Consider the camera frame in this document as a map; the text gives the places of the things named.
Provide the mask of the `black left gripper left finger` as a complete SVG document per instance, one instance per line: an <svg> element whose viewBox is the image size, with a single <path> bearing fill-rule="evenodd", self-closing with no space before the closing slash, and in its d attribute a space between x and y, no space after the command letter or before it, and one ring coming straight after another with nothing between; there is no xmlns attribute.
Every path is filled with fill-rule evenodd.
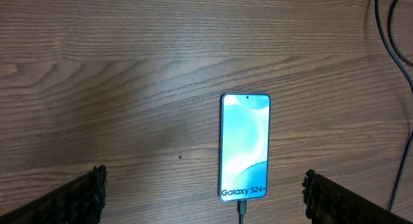
<svg viewBox="0 0 413 224"><path fill-rule="evenodd" d="M1 216L2 224L98 224L106 204L107 171L94 167L83 176Z"/></svg>

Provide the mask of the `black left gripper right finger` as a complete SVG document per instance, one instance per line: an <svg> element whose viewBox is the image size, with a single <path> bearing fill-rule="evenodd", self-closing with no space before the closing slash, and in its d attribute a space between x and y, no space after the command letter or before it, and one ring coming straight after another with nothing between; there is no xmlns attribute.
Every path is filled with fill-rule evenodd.
<svg viewBox="0 0 413 224"><path fill-rule="evenodd" d="M412 224L332 180L308 170L302 183L312 224Z"/></svg>

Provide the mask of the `Galaxy S24 smartphone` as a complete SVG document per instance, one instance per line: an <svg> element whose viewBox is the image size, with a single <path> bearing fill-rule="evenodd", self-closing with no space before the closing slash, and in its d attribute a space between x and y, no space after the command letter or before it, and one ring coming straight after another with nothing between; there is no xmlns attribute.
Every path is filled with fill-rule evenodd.
<svg viewBox="0 0 413 224"><path fill-rule="evenodd" d="M221 96L219 198L241 201L267 194L271 98Z"/></svg>

